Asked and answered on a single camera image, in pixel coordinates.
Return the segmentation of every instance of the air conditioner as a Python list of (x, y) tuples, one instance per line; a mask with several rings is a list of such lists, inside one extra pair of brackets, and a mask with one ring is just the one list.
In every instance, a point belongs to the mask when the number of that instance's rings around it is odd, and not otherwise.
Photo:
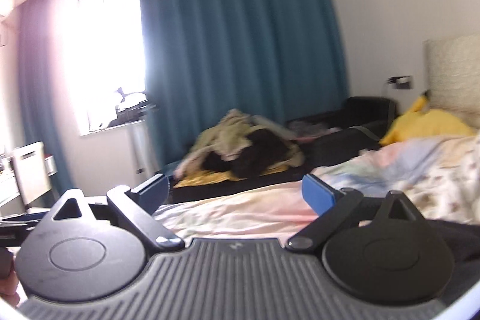
[(14, 0), (0, 0), (0, 21), (2, 21), (14, 8)]

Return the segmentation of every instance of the headboard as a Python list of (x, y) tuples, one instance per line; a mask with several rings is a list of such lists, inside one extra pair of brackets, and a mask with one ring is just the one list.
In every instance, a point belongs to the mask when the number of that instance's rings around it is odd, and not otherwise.
[(425, 42), (430, 105), (480, 128), (480, 34)]

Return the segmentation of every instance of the yellow pillow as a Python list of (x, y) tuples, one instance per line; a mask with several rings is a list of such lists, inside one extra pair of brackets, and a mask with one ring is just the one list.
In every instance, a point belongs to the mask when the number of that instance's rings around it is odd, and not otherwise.
[(419, 97), (404, 115), (393, 122), (386, 136), (380, 140), (380, 144), (385, 146), (416, 137), (476, 134), (474, 129), (462, 120), (443, 110), (431, 109), (422, 113), (421, 110), (426, 103), (427, 99), (424, 96)]

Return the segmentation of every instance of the window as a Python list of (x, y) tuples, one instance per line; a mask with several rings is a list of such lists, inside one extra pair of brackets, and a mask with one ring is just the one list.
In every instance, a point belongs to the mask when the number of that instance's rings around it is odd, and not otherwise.
[(78, 17), (77, 97), (92, 132), (145, 99), (140, 1), (78, 0)]

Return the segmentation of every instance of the ribbed grip surface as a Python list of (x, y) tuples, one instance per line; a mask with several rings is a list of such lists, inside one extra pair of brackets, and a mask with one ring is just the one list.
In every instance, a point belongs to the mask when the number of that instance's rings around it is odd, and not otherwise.
[(194, 239), (186, 250), (154, 256), (108, 298), (84, 304), (30, 298), (20, 311), (34, 320), (428, 320), (443, 309), (438, 301), (407, 308), (360, 302), (330, 280), (316, 257), (289, 253), (276, 239)]

